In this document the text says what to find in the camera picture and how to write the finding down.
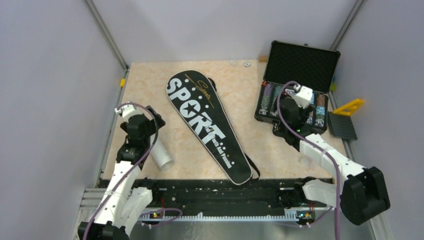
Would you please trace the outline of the white shuttlecock tube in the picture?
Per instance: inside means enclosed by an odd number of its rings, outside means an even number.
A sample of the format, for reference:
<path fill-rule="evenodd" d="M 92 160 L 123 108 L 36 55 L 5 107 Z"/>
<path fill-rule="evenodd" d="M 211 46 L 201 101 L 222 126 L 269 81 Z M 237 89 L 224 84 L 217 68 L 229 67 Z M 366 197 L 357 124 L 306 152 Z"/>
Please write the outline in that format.
<path fill-rule="evenodd" d="M 157 138 L 150 154 L 161 171 L 170 169 L 175 163 L 173 157 L 163 145 L 160 138 Z"/>

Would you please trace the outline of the black racket bag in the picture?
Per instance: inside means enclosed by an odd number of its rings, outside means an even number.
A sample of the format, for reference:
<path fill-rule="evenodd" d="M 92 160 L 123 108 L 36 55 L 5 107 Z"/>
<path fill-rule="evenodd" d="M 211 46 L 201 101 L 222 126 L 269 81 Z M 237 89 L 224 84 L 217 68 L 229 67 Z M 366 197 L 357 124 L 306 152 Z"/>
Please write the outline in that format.
<path fill-rule="evenodd" d="M 229 181 L 241 186 L 252 180 L 253 162 L 241 146 L 214 81 L 198 70 L 182 70 L 169 78 L 165 91 Z"/>

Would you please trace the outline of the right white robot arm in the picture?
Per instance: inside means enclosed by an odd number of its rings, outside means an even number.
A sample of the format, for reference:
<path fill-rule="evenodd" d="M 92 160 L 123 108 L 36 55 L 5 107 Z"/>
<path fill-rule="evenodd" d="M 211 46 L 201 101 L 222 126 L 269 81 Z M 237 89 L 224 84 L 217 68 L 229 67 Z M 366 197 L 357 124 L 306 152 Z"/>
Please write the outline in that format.
<path fill-rule="evenodd" d="M 293 192 L 294 202 L 299 206 L 311 201 L 323 203 L 357 226 L 389 210 L 391 201 L 383 172 L 352 161 L 328 144 L 303 121 L 302 114 L 308 108 L 291 97 L 276 100 L 282 137 L 299 153 L 316 161 L 335 178 L 335 183 L 308 178 Z"/>

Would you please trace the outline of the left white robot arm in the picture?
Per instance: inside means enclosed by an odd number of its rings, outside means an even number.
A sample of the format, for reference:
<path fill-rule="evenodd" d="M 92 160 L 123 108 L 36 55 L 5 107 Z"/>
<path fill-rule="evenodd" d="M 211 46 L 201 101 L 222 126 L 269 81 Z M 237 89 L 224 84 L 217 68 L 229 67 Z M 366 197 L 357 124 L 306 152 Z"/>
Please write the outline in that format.
<path fill-rule="evenodd" d="M 134 187 L 134 183 L 165 121 L 150 105 L 134 102 L 121 104 L 115 113 L 124 120 L 120 127 L 126 137 L 100 204 L 90 219 L 82 221 L 77 228 L 81 240 L 128 240 L 143 210 L 160 202 L 159 191 Z"/>

